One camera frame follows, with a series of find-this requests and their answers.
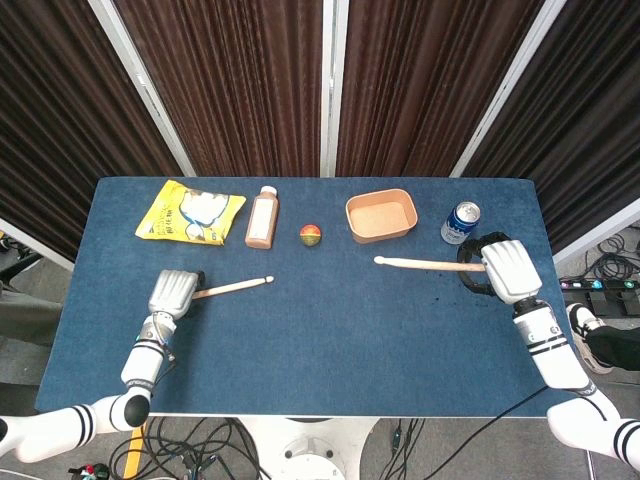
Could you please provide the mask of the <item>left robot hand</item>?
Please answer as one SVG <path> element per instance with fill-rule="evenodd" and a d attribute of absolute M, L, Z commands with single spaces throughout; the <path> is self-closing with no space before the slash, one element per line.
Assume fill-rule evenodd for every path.
<path fill-rule="evenodd" d="M 190 308 L 193 294 L 204 284 L 204 280 L 202 271 L 162 270 L 148 302 L 150 313 L 166 313 L 174 320 L 181 319 Z"/>

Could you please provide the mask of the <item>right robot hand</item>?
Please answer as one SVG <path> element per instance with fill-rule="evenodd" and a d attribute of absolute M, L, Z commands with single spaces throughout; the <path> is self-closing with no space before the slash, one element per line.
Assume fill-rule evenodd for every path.
<path fill-rule="evenodd" d="M 474 256 L 481 259 L 489 282 L 477 283 L 467 272 L 460 271 L 459 279 L 472 293 L 496 296 L 503 303 L 513 305 L 535 297 L 542 287 L 542 280 L 522 242 L 504 232 L 467 239 L 458 247 L 459 263 L 470 264 Z"/>

